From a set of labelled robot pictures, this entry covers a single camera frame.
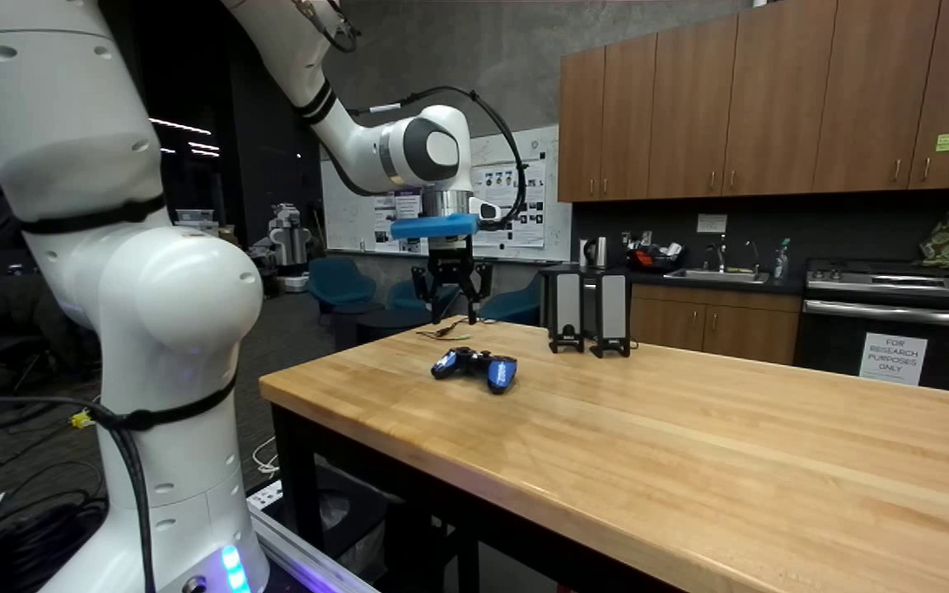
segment stainless steel appliance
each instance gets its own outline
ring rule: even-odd
[[[949,269],[814,259],[799,365],[949,389]]]

